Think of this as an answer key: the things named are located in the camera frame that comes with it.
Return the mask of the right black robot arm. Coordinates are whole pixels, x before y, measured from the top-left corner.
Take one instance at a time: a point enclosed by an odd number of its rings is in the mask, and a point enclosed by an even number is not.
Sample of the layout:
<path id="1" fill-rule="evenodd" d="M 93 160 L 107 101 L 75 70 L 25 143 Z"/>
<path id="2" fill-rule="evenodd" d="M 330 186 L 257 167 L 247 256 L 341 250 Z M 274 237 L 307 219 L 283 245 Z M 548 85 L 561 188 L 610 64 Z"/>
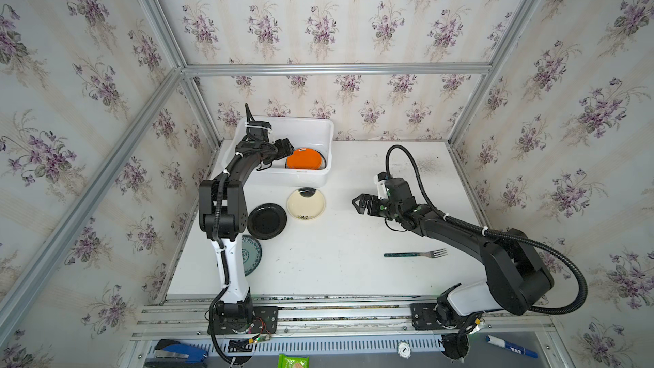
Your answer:
<path id="1" fill-rule="evenodd" d="M 492 233 L 416 201 L 402 178 L 378 183 L 377 195 L 360 194 L 352 205 L 361 215 L 395 221 L 403 230 L 439 240 L 480 262 L 485 280 L 452 286 L 434 306 L 436 324 L 453 328 L 470 315 L 506 311 L 523 315 L 554 285 L 554 279 L 526 235 L 512 229 Z"/>

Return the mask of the teal patterned plate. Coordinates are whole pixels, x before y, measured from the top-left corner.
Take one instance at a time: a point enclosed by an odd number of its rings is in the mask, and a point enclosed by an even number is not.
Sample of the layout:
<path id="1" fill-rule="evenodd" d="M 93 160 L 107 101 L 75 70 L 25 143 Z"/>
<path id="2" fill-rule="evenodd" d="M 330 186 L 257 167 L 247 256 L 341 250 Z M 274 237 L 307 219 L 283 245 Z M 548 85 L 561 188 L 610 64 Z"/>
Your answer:
<path id="1" fill-rule="evenodd" d="M 262 252 L 262 245 L 256 238 L 243 236 L 242 257 L 245 276 L 251 275 L 258 268 L 262 260 Z"/>

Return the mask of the orange plate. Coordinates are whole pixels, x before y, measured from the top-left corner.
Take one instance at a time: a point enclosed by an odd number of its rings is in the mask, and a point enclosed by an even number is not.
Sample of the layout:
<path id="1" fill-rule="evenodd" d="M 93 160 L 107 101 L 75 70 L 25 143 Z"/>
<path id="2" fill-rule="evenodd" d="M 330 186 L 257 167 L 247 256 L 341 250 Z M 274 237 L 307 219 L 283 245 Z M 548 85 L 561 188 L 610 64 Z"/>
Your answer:
<path id="1" fill-rule="evenodd" d="M 286 159 L 285 168 L 291 170 L 322 170 L 325 158 L 313 148 L 298 148 Z"/>

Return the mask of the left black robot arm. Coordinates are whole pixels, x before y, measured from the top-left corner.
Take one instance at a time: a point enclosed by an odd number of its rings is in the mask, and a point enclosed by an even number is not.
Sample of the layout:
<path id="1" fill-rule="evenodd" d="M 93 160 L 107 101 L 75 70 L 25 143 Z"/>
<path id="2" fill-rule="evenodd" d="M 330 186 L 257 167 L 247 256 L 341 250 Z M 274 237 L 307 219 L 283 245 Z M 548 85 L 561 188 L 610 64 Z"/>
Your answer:
<path id="1" fill-rule="evenodd" d="M 223 277 L 207 313 L 211 336 L 218 335 L 221 329 L 247 332 L 254 323 L 255 310 L 242 256 L 241 234 L 249 216 L 245 183 L 253 171 L 265 170 L 293 152 L 287 139 L 270 142 L 244 136 L 226 168 L 199 185 L 199 227 L 214 247 Z"/>

